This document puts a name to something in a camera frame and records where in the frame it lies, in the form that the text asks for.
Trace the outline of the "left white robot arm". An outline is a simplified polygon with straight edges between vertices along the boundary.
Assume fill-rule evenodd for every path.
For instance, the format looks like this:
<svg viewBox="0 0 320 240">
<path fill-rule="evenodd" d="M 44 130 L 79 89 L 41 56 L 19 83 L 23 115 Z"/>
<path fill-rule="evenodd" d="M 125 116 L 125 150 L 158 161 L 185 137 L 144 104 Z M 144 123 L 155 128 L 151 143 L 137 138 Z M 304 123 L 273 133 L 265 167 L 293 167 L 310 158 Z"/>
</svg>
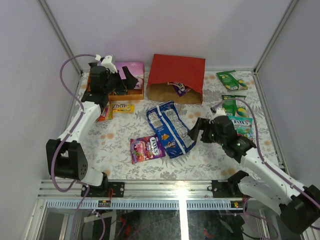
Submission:
<svg viewBox="0 0 320 240">
<path fill-rule="evenodd" d="M 78 101 L 78 112 L 58 139 L 49 139 L 45 146 L 51 178 L 71 179 L 92 186 L 93 193 L 101 198 L 109 193 L 108 178 L 89 167 L 82 143 L 106 108 L 109 95 L 113 92 L 124 94 L 137 85 L 138 79 L 126 65 L 122 71 L 125 78 L 121 78 L 119 71 L 111 72 L 102 65 L 91 67 L 86 90 Z"/>
</svg>

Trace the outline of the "teal candy packet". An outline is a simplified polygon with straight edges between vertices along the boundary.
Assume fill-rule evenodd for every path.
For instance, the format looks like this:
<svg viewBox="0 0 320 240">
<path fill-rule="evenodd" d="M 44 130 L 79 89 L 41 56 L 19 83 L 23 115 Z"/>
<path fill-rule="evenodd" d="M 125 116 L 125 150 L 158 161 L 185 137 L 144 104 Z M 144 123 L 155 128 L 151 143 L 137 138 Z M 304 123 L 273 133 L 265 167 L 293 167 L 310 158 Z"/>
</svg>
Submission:
<svg viewBox="0 0 320 240">
<path fill-rule="evenodd" d="M 232 121 L 234 129 L 236 130 L 238 136 L 243 136 L 250 140 L 253 140 L 254 133 L 252 128 L 252 118 L 231 115 L 229 115 L 228 118 Z"/>
</svg>

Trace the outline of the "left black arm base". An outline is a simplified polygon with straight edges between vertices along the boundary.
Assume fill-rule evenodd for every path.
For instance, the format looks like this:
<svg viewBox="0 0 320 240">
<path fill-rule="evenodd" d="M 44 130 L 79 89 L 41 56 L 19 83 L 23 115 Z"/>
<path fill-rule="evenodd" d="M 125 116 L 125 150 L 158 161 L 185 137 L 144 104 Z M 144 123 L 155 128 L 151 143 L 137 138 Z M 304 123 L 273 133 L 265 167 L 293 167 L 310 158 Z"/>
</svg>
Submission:
<svg viewBox="0 0 320 240">
<path fill-rule="evenodd" d="M 106 185 L 89 186 L 86 197 L 89 198 L 123 198 L 125 193 L 125 182 L 109 181 Z"/>
</svg>

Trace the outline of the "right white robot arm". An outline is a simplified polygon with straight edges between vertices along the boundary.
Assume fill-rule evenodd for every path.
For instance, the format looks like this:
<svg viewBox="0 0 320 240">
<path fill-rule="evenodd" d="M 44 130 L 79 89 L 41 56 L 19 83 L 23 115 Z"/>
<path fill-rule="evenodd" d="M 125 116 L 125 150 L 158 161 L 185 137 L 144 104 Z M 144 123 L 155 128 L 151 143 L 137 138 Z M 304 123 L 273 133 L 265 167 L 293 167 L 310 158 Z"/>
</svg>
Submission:
<svg viewBox="0 0 320 240">
<path fill-rule="evenodd" d="M 233 197 L 252 197 L 280 216 L 284 225 L 295 234 L 302 234 L 320 218 L 320 190 L 293 179 L 269 160 L 263 158 L 254 142 L 239 136 L 232 121 L 225 115 L 213 120 L 198 118 L 188 132 L 192 140 L 221 145 L 226 156 L 254 172 L 255 180 L 239 170 L 225 182 L 212 181 L 212 193 Z"/>
</svg>

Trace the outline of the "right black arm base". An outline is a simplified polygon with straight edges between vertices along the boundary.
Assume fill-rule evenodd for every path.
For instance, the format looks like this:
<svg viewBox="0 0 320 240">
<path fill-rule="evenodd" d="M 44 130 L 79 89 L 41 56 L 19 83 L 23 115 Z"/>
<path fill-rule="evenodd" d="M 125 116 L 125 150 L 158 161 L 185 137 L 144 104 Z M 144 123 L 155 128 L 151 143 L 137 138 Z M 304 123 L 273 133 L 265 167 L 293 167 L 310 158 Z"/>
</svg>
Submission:
<svg viewBox="0 0 320 240">
<path fill-rule="evenodd" d="M 247 173 L 237 172 L 227 180 L 212 180 L 211 188 L 214 198 L 242 198 L 244 194 L 240 191 L 238 184 L 244 177 L 248 177 Z"/>
</svg>

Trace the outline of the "green snack packet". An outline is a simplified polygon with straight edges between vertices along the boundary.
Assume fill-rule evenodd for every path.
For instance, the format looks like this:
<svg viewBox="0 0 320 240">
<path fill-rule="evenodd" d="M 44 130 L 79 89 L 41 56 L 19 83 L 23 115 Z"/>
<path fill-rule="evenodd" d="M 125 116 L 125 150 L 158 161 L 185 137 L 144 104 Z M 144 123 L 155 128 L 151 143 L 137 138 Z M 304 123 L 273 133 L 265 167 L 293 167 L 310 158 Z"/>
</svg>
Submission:
<svg viewBox="0 0 320 240">
<path fill-rule="evenodd" d="M 239 99 L 246 99 L 246 96 L 244 95 L 222 95 L 221 99 L 222 100 L 227 100 L 227 99 L 233 99 L 233 98 L 239 98 Z M 247 110 L 246 110 L 246 105 L 242 101 L 238 100 L 228 100 L 225 101 L 222 104 L 222 108 L 224 109 L 225 113 L 227 116 L 236 116 L 236 117 L 247 117 Z"/>
<path fill-rule="evenodd" d="M 247 86 L 247 84 L 242 79 L 237 79 L 233 75 L 233 73 L 235 72 L 235 70 L 217 72 L 216 76 L 223 84 L 223 86 L 230 91 L 248 90 L 249 87 Z"/>
</svg>

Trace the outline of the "purple candy packet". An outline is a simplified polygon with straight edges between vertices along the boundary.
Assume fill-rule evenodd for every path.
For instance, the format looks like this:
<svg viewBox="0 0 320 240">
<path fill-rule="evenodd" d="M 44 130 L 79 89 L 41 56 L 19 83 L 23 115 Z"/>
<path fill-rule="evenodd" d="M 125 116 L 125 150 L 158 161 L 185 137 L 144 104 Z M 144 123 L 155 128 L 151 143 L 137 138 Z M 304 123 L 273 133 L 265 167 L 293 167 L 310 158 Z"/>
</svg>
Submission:
<svg viewBox="0 0 320 240">
<path fill-rule="evenodd" d="M 163 158 L 166 156 L 165 148 L 157 135 L 130 139 L 130 154 L 132 164 Z"/>
</svg>

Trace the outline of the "yellow chocolate candy packet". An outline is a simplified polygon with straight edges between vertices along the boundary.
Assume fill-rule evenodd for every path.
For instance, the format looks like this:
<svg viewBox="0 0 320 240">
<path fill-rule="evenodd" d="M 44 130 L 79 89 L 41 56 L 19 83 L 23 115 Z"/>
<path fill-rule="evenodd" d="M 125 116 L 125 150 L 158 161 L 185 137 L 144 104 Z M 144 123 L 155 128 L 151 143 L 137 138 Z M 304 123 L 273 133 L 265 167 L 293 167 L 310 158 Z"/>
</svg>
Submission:
<svg viewBox="0 0 320 240">
<path fill-rule="evenodd" d="M 114 104 L 112 107 L 115 113 L 133 113 L 135 110 L 134 104 Z"/>
</svg>

